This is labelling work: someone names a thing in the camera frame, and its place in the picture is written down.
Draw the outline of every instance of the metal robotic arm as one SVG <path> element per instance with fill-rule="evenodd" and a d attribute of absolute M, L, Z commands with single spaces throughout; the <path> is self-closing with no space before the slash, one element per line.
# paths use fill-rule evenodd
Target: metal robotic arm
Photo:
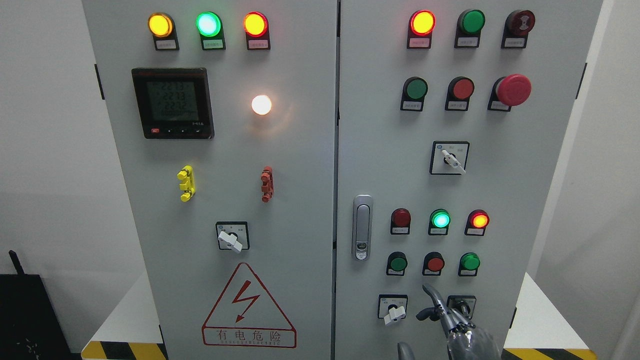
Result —
<path fill-rule="evenodd" d="M 440 320 L 440 325 L 447 337 L 447 349 L 452 360 L 500 360 L 500 350 L 493 336 L 477 327 L 471 319 L 462 315 L 457 309 L 449 309 L 442 296 L 429 284 L 422 285 L 431 300 L 433 307 L 427 307 L 415 317 Z M 398 343 L 399 360 L 414 360 L 413 352 L 406 343 Z"/>

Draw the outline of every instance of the red terminal connector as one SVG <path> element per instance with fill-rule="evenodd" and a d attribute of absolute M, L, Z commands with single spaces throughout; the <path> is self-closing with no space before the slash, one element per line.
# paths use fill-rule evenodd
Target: red terminal connector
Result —
<path fill-rule="evenodd" d="M 269 202 L 273 197 L 273 169 L 264 167 L 260 180 L 262 181 L 262 202 Z"/>

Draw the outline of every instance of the red triangle warning symbol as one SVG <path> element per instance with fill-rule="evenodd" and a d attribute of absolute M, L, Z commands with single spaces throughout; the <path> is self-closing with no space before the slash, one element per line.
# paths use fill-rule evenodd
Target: red triangle warning symbol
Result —
<path fill-rule="evenodd" d="M 247 263 L 234 270 L 202 325 L 210 346 L 294 348 L 296 329 Z"/>

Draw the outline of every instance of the lcd screen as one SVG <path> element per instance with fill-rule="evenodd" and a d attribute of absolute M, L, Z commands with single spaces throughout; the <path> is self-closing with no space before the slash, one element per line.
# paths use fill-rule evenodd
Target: lcd screen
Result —
<path fill-rule="evenodd" d="M 147 90 L 155 121 L 198 121 L 193 82 L 149 81 Z"/>

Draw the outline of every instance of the electrical control cabinet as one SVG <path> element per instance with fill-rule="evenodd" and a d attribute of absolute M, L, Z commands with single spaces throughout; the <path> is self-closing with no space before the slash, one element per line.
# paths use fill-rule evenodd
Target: electrical control cabinet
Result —
<path fill-rule="evenodd" d="M 83 5 L 169 357 L 329 359 L 336 1 Z"/>
<path fill-rule="evenodd" d="M 416 358 L 446 360 L 440 324 L 415 318 L 432 306 L 425 282 L 445 299 L 474 299 L 473 321 L 502 346 L 601 3 L 341 1 L 336 359 L 397 359 L 405 341 Z M 427 37 L 428 48 L 408 48 Z M 411 78 L 428 92 L 408 88 Z M 422 96 L 422 106 L 399 106 Z M 353 213 L 363 195 L 371 230 L 360 261 Z M 410 233 L 390 233 L 397 209 L 411 214 Z M 389 276 L 397 252 L 406 268 Z M 407 296 L 406 318 L 385 326 L 384 294 Z"/>

